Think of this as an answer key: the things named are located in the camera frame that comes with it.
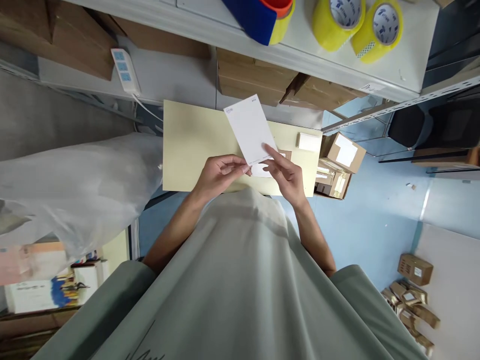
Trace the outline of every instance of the wooden board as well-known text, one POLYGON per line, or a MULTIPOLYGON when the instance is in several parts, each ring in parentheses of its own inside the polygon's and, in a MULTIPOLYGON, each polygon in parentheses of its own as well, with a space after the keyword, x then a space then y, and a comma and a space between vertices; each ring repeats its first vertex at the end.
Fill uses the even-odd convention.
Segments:
MULTIPOLYGON (((223 111, 165 101, 163 112, 163 190, 192 191, 208 157, 237 154, 239 144, 223 111)), ((279 149, 291 151, 291 161, 302 168, 305 195, 312 197, 319 153, 296 147, 298 133, 322 137, 320 130, 269 121, 279 149)), ((273 178, 242 176, 227 192, 250 186, 263 195, 281 195, 273 178)))

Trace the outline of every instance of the power strip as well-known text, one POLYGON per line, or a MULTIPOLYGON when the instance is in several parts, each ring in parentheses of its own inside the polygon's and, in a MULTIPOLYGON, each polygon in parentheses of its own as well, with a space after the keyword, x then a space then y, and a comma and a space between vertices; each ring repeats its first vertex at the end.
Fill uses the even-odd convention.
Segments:
POLYGON ((134 64, 132 63, 132 58, 130 57, 129 53, 122 48, 113 48, 110 49, 110 51, 111 55, 113 56, 113 61, 115 62, 116 71, 118 72, 118 77, 120 78, 123 91, 125 91, 127 94, 130 94, 142 108, 163 123, 161 118, 148 110, 139 100, 141 93, 140 84, 139 80, 137 79, 137 75, 135 74, 134 64))

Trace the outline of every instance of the chair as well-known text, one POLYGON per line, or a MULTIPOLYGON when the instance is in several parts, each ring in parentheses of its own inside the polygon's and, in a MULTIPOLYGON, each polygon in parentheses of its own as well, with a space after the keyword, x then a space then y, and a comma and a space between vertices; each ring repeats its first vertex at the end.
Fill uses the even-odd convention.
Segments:
POLYGON ((470 99, 433 107, 433 129, 417 149, 461 148, 480 145, 480 100, 470 99))
POLYGON ((367 152, 368 155, 374 158, 411 151, 419 141, 422 129, 424 127, 424 123, 425 114, 418 105, 405 107, 403 109, 395 111, 390 115, 388 122, 386 124, 384 123, 385 130, 383 131, 382 136, 359 140, 356 142, 362 143, 378 139, 392 139, 407 148, 407 150, 390 152, 381 155, 374 155, 367 152))

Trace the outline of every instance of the metal bracket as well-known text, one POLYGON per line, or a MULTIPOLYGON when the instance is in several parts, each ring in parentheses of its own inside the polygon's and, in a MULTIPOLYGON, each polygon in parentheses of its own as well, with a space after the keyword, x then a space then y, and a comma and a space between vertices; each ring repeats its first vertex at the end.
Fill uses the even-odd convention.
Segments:
POLYGON ((321 130, 323 132, 340 130, 349 125, 361 123, 362 121, 392 113, 394 111, 407 108, 412 105, 420 104, 428 100, 435 99, 459 90, 468 89, 478 84, 480 84, 480 67, 474 68, 466 72, 459 72, 447 80, 426 87, 421 91, 419 97, 412 100, 404 101, 397 104, 387 102, 385 104, 375 106, 370 110, 364 111, 358 115, 349 117, 342 121, 338 121, 332 125, 325 126, 321 130))

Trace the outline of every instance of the yellow tape roll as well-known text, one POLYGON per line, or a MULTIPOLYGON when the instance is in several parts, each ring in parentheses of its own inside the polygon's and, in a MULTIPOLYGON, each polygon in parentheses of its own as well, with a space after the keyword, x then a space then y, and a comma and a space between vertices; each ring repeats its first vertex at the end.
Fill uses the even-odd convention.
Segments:
POLYGON ((404 19, 396 0, 377 0, 368 10, 361 29, 352 37, 357 58, 370 64, 397 46, 402 38, 404 19))
POLYGON ((290 19, 292 18, 294 11, 295 11, 295 0, 293 0, 291 4, 291 8, 288 11, 288 13, 282 18, 276 19, 275 26, 273 27, 273 31, 271 32, 269 45, 278 44, 284 39, 284 36, 287 33, 287 29, 289 28, 290 19))
POLYGON ((329 52, 342 47, 365 19, 365 0, 319 0, 313 12, 313 34, 329 52))

